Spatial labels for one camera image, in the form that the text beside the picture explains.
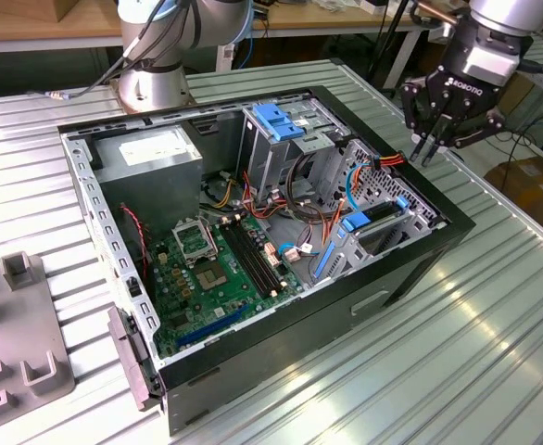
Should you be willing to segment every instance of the open computer tower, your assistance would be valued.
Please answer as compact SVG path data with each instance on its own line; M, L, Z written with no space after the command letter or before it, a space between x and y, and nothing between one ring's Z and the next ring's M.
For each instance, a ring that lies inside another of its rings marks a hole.
M402 299L474 223L323 87L59 128L170 433Z

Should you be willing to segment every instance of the blue tab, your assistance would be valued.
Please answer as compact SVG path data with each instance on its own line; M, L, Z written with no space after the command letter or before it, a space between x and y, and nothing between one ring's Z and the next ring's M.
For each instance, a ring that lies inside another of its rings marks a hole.
M399 195L395 202L402 210L410 206L410 202L403 195Z
M297 127L288 115L281 111L275 104L262 104L253 107L253 113L259 122L267 128L276 141L284 141L302 136L305 131Z
M327 264L327 260L329 260L329 257L331 256L334 249L335 243L332 241L331 243L329 243L329 246L327 246L327 250L325 250L323 258L321 258L321 262L319 263L319 266L317 266L317 270L314 274L315 278L319 278L319 275L321 275L321 272L323 272L323 268L325 267L325 264Z
M349 232L354 232L356 229L360 229L361 227L370 223L371 220L369 217L362 212L353 213L342 220L342 225Z

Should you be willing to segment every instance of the robotiq logo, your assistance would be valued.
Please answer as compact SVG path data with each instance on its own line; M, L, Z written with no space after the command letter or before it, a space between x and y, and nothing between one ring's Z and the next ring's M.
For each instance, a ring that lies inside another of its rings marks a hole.
M482 95L484 93L484 90L480 90L479 88L475 88L474 86L468 85L467 83L463 83L461 81L452 81L453 85L457 88L460 88L461 90L469 91L470 93L473 93L474 95Z

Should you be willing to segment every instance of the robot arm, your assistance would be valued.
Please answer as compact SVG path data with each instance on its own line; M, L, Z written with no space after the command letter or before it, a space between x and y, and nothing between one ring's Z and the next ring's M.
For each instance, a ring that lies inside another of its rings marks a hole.
M151 13L162 3L145 35ZM253 20L252 0L120 0L124 71L119 94L135 111L173 108L190 102L183 53L245 38Z
M454 28L437 70L402 85L405 120L412 129L415 160L432 135L427 165L440 146L463 148L503 130L500 90L517 70L543 72L524 60L543 27L543 0L472 0L471 13L452 17L416 0L415 7Z

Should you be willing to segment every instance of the motherboard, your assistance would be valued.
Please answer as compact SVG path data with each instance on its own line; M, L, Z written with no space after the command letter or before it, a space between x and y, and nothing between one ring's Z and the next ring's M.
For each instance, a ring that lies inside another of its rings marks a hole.
M251 216L215 225L187 222L148 250L160 319L155 341L167 355L303 290Z

